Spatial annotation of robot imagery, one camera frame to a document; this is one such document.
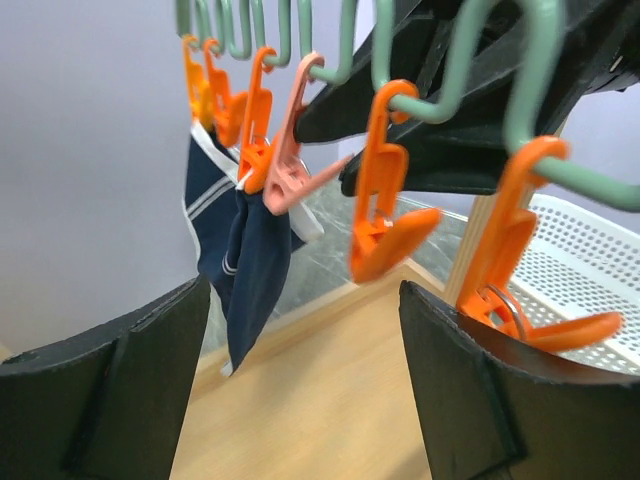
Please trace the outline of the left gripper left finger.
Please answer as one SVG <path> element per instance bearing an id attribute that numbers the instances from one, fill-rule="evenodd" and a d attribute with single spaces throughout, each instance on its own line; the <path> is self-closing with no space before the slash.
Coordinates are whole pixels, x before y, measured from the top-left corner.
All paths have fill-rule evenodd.
<path id="1" fill-rule="evenodd" d="M 198 276 L 2 361 L 2 478 L 169 478 L 209 306 Z"/>

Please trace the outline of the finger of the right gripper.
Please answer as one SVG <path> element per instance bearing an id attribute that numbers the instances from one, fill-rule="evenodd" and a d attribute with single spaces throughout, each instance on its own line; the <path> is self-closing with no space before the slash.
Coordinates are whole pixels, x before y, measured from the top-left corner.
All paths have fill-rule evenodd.
<path id="1" fill-rule="evenodd" d="M 420 97 L 429 99 L 443 84 L 444 55 L 451 40 L 459 1 L 397 1 L 391 46 L 390 77 L 414 83 Z M 514 36 L 509 31 L 520 19 L 514 1 L 499 1 L 482 29 L 463 96 L 462 109 L 502 87 L 513 65 L 497 52 Z M 299 115 L 295 138 L 307 144 L 325 143 L 366 130 L 374 96 L 371 81 L 373 35 L 353 55 L 346 82 L 327 85 Z"/>
<path id="2" fill-rule="evenodd" d="M 504 146 L 505 109 L 515 74 L 472 74 L 462 104 L 446 123 L 429 125 L 417 120 L 393 124 L 387 141 L 409 153 L 404 191 L 490 195 L 496 191 L 508 152 Z M 535 135 L 550 135 L 580 98 L 580 82 L 574 74 L 554 74 L 534 121 Z M 338 87 L 339 106 L 349 107 L 364 133 L 373 98 L 371 84 L 349 79 Z M 357 154 L 339 176 L 341 192 L 355 196 L 362 154 Z"/>

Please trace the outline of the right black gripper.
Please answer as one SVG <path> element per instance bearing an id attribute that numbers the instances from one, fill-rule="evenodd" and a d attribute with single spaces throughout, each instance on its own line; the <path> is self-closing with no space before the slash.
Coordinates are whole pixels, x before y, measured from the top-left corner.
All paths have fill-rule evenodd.
<path id="1" fill-rule="evenodd" d="M 639 3 L 568 1 L 565 42 L 548 93 L 622 92 L 639 83 Z"/>

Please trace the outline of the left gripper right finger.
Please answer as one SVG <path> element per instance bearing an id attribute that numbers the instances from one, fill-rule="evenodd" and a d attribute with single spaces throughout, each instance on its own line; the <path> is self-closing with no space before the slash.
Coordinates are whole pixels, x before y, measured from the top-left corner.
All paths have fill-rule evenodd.
<path id="1" fill-rule="evenodd" d="M 412 281 L 399 317 L 435 479 L 635 479 L 639 380 L 530 347 Z"/>

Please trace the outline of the green wire hanger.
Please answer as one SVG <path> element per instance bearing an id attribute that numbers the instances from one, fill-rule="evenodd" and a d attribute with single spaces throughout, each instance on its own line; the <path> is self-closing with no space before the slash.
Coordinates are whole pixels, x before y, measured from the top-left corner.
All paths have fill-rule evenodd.
<path id="1" fill-rule="evenodd" d="M 459 110 L 481 37 L 491 10 L 499 1 L 459 1 L 461 6 L 453 20 L 451 40 L 444 55 L 443 84 L 429 99 L 411 99 L 404 94 L 392 97 L 394 112 L 407 113 L 408 120 L 429 125 L 446 123 Z M 514 39 L 497 50 L 513 65 L 514 83 L 505 109 L 504 146 L 508 157 L 524 147 L 534 136 L 534 121 L 552 81 L 565 42 L 568 1 L 514 1 L 520 19 L 509 31 Z M 375 94 L 393 80 L 390 77 L 391 46 L 394 27 L 394 1 L 376 5 L 373 35 L 371 81 Z M 336 68 L 313 66 L 310 76 L 327 85 L 341 85 L 353 66 L 353 55 L 361 45 L 354 42 L 357 5 L 341 5 L 339 23 L 334 31 L 339 37 L 340 54 Z"/>

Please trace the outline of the pink clip on green hanger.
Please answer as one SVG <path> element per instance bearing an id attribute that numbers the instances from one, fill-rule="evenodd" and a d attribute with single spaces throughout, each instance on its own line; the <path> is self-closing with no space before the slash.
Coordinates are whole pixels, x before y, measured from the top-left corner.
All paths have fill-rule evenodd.
<path id="1" fill-rule="evenodd" d="M 294 138 L 294 126 L 298 116 L 306 109 L 303 94 L 312 82 L 310 70 L 323 67 L 325 59 L 312 51 L 305 55 L 296 71 L 284 119 L 278 131 L 272 161 L 263 188 L 263 200 L 273 215 L 283 215 L 313 191 L 335 178 L 353 158 L 353 154 L 332 163 L 312 176 L 299 156 L 300 143 Z"/>

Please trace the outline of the navy blue underwear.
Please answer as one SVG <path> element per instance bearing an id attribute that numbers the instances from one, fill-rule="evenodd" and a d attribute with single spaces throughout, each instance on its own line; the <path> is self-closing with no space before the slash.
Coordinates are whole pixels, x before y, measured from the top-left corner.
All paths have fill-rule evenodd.
<path id="1" fill-rule="evenodd" d="M 182 207 L 197 269 L 226 322 L 225 376 L 239 368 L 272 315 L 292 254 L 324 233 L 305 204 L 274 215 L 261 194 L 241 189 L 237 175 L 238 161 L 215 130 L 193 122 Z"/>

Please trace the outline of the far orange clip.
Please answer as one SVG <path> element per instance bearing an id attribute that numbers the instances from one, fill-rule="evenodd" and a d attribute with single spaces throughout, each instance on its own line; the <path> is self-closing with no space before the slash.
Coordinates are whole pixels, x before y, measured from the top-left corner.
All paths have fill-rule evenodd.
<path id="1" fill-rule="evenodd" d="M 206 130 L 209 130 L 214 123 L 210 88 L 202 65 L 195 62 L 191 56 L 191 52 L 197 49 L 196 43 L 194 35 L 185 34 L 182 36 L 187 98 L 192 121 L 199 122 Z"/>

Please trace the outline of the white perforated plastic basket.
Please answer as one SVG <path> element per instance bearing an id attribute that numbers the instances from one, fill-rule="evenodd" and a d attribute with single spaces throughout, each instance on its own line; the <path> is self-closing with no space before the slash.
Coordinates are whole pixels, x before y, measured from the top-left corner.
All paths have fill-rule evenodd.
<path id="1" fill-rule="evenodd" d="M 509 290 L 535 327 L 615 311 L 623 326 L 561 357 L 617 373 L 639 373 L 639 235 L 567 200 L 535 194 L 534 236 Z"/>

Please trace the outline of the wooden clothes rack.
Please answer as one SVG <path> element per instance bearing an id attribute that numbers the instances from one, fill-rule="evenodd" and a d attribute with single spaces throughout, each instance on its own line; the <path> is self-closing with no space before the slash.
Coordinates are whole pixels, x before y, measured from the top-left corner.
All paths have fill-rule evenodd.
<path id="1" fill-rule="evenodd" d="M 167 479 L 415 479 L 428 474 L 400 334 L 414 262 L 278 319 L 240 370 L 199 355 Z"/>

